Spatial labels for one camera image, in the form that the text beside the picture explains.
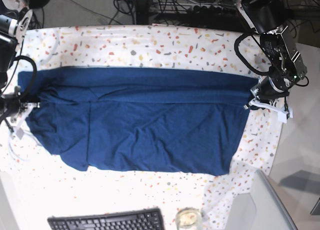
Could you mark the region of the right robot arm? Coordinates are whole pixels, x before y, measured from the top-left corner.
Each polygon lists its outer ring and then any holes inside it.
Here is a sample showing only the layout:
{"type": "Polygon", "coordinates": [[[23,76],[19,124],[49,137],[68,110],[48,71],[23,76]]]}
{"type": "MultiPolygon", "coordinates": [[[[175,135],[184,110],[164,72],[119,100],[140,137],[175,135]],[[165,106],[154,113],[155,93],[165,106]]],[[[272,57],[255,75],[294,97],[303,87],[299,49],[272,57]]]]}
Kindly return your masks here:
{"type": "Polygon", "coordinates": [[[25,35],[32,19],[31,0],[0,0],[0,121],[5,122],[11,138],[22,139],[21,126],[37,102],[27,102],[26,97],[35,83],[37,65],[30,57],[17,54],[23,49],[25,35]],[[11,81],[7,71],[14,62],[27,61],[32,66],[30,82],[24,90],[20,86],[14,92],[5,94],[11,81]]]}

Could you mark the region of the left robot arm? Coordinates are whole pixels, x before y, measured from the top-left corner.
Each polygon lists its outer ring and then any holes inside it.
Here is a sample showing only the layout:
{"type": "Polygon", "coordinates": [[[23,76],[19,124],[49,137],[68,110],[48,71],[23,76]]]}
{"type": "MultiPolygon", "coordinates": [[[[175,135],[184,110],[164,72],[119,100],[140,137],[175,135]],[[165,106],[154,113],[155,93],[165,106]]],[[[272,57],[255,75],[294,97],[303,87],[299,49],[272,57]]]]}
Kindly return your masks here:
{"type": "Polygon", "coordinates": [[[287,103],[290,89],[306,79],[307,67],[286,24],[285,6],[281,0],[232,1],[247,28],[247,32],[236,39],[234,51],[245,66],[259,76],[257,85],[250,90],[252,98],[244,108],[274,111],[278,120],[286,123],[293,117],[287,103]],[[254,68],[240,52],[240,43],[255,34],[259,35],[257,45],[270,62],[268,71],[254,68]]]}

